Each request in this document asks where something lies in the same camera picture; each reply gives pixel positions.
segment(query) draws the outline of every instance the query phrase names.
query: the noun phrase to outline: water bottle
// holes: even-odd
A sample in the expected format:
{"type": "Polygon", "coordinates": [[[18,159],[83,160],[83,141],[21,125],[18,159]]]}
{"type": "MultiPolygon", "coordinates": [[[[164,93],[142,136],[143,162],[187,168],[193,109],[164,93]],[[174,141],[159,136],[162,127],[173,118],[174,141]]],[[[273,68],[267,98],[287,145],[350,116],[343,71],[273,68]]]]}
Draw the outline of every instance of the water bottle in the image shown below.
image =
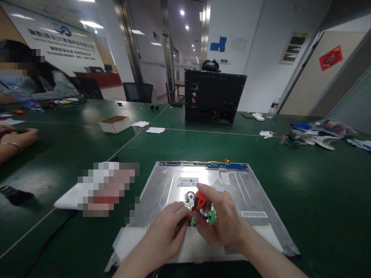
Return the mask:
{"type": "Polygon", "coordinates": [[[273,101],[271,108],[269,109],[269,112],[267,114],[267,118],[271,119],[273,118],[274,114],[277,113],[277,108],[278,108],[280,99],[281,98],[276,98],[276,100],[273,101]]]}
{"type": "Polygon", "coordinates": [[[7,85],[9,88],[8,94],[15,97],[24,108],[29,110],[42,110],[40,104],[29,91],[17,86],[13,82],[8,82],[7,85]]]}

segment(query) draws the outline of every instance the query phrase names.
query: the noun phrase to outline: person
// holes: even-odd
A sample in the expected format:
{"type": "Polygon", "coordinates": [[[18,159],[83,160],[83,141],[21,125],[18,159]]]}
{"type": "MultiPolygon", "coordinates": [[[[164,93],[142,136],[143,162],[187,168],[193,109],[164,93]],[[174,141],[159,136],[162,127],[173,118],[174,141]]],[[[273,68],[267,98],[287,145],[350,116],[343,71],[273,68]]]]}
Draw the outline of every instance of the person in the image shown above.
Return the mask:
{"type": "MultiPolygon", "coordinates": [[[[3,76],[3,83],[17,80],[18,86],[29,91],[38,100],[52,100],[79,96],[80,86],[67,74],[47,61],[42,61],[37,51],[27,45],[12,40],[0,42],[0,58],[11,63],[10,68],[21,70],[24,76],[3,76]]],[[[9,95],[0,96],[0,103],[16,102],[9,95]]]]}
{"type": "Polygon", "coordinates": [[[186,234],[188,221],[194,216],[198,232],[211,246],[231,245],[242,253],[262,277],[307,277],[299,268],[263,239],[237,214],[231,195],[217,192],[211,186],[198,183],[198,190],[214,203],[218,219],[210,226],[197,211],[183,202],[164,208],[133,251],[122,260],[114,278],[146,277],[178,254],[186,234]],[[179,232],[178,223],[186,218],[179,232]]]}
{"type": "Polygon", "coordinates": [[[26,129],[18,134],[13,126],[0,125],[0,165],[33,145],[39,139],[38,133],[37,129],[26,129]]]}

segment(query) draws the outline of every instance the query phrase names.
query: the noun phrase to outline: green circuit board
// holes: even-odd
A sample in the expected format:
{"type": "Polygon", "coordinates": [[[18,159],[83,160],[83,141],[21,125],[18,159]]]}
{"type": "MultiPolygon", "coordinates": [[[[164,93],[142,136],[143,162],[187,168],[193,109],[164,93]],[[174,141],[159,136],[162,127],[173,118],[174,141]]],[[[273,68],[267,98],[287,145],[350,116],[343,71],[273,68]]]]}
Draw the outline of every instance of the green circuit board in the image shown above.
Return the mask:
{"type": "MultiPolygon", "coordinates": [[[[192,209],[193,207],[193,197],[189,198],[189,209],[192,209]]],[[[202,209],[200,209],[201,215],[209,222],[209,225],[213,225],[216,222],[216,210],[214,208],[214,204],[211,204],[211,211],[204,212],[202,209]]],[[[196,226],[196,223],[194,222],[194,217],[192,217],[192,220],[190,222],[190,226],[196,226]]]]}

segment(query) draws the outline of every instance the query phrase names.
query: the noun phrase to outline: bracelet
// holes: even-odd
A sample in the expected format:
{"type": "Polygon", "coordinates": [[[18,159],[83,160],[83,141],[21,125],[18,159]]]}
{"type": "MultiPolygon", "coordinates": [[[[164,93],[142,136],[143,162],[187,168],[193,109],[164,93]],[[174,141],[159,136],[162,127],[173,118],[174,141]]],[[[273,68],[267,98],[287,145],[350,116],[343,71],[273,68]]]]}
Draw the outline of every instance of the bracelet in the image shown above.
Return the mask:
{"type": "Polygon", "coordinates": [[[20,144],[17,144],[17,143],[0,143],[0,145],[14,145],[14,146],[17,146],[18,147],[19,152],[22,151],[21,145],[20,144]]]}

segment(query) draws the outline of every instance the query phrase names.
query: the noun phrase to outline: blue sign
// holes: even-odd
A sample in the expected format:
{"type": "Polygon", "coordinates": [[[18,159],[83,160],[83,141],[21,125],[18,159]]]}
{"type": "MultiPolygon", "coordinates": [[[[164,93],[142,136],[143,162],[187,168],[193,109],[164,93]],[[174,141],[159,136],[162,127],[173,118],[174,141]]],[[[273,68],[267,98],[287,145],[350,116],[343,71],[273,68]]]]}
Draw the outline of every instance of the blue sign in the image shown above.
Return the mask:
{"type": "Polygon", "coordinates": [[[55,22],[52,22],[52,24],[53,24],[54,30],[57,31],[59,34],[61,34],[61,35],[65,34],[68,37],[72,36],[71,31],[66,26],[59,25],[55,22]]]}
{"type": "Polygon", "coordinates": [[[211,51],[218,51],[218,52],[224,52],[225,51],[225,43],[227,42],[226,37],[220,37],[219,43],[212,42],[210,45],[211,51]]]}

